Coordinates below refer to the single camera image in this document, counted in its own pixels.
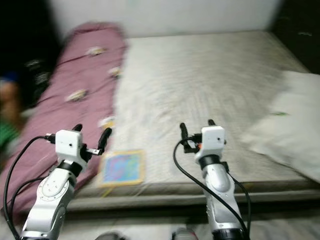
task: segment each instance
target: colorful book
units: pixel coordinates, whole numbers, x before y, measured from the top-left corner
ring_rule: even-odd
[[[101,185],[116,187],[135,185],[145,177],[145,159],[142,150],[107,152],[101,161]]]

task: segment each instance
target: floor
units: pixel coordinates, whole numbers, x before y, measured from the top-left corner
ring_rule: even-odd
[[[92,214],[70,213],[65,221],[59,240],[94,240],[99,235],[116,231],[129,240],[170,240],[179,227],[193,229],[200,240],[212,239],[204,214],[192,216],[163,216],[161,210],[122,211]],[[320,208],[291,212],[257,213],[253,215],[250,237],[252,240],[319,240]],[[0,220],[0,240],[13,240],[3,218]]]

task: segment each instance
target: white wall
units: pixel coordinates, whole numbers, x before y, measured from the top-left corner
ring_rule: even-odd
[[[120,23],[129,37],[266,29],[282,0],[50,0],[61,36],[87,21]]]

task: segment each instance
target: black cable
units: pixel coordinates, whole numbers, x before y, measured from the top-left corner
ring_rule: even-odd
[[[8,224],[14,239],[19,240],[19,234],[14,226],[14,223],[11,221],[11,219],[9,218],[9,214],[8,214],[8,188],[9,188],[9,182],[10,182],[10,178],[12,175],[12,172],[14,171],[14,168],[17,164],[17,162],[19,161],[19,159],[21,158],[21,156],[25,153],[25,151],[28,149],[28,147],[37,139],[45,139],[44,136],[36,136],[34,138],[32,138],[26,145],[25,147],[22,149],[22,151],[18,154],[18,156],[16,157],[16,159],[14,160],[14,162],[12,163],[8,175],[6,177],[5,180],[5,184],[4,184],[4,193],[3,193],[3,213],[4,213],[4,218],[6,220],[6,223]]]
[[[20,194],[20,190],[25,187],[26,185],[30,184],[30,183],[33,183],[33,182],[36,182],[36,181],[42,181],[46,178],[46,176],[43,176],[43,177],[37,177],[37,178],[34,178],[34,179],[31,179],[31,180],[28,180],[26,182],[24,182],[23,184],[21,184],[17,190],[14,192],[14,194],[12,195],[12,198],[11,198],[11,202],[10,202],[10,211],[9,211],[9,218],[11,220],[11,222],[14,222],[14,219],[13,219],[13,213],[14,213],[14,205],[15,205],[15,200],[16,200],[16,197],[18,194]]]
[[[250,240],[250,236],[247,230],[247,227],[244,223],[244,221],[242,220],[242,218],[239,216],[239,214],[228,204],[226,203],[221,197],[219,197],[217,194],[215,194],[212,190],[210,190],[206,185],[204,185],[201,181],[199,181],[198,179],[196,179],[194,176],[192,176],[191,174],[189,174],[186,170],[184,170],[178,163],[177,159],[176,159],[176,151],[177,148],[179,147],[180,144],[182,144],[185,141],[188,140],[192,140],[192,137],[188,137],[188,138],[184,138],[181,139],[174,147],[173,150],[173,161],[174,164],[176,165],[176,167],[184,174],[186,175],[188,178],[190,178],[192,181],[194,181],[196,184],[198,184],[201,188],[203,188],[206,192],[208,192],[209,194],[211,194],[214,198],[216,198],[222,205],[224,205],[235,217],[236,219],[239,221],[241,228],[243,230],[244,233],[244,237],[247,240]]]
[[[248,219],[247,219],[247,223],[246,223],[246,229],[248,230],[248,233],[250,234],[250,228],[251,228],[251,199],[249,196],[249,193],[247,191],[247,189],[240,183],[238,182],[233,176],[231,176],[231,174],[229,173],[229,176],[233,179],[233,181],[242,189],[242,191],[245,194],[245,198],[248,204]]]

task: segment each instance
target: green clothing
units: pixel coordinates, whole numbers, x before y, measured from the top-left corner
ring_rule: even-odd
[[[0,118],[0,152],[6,145],[19,136],[18,131],[8,122]]]

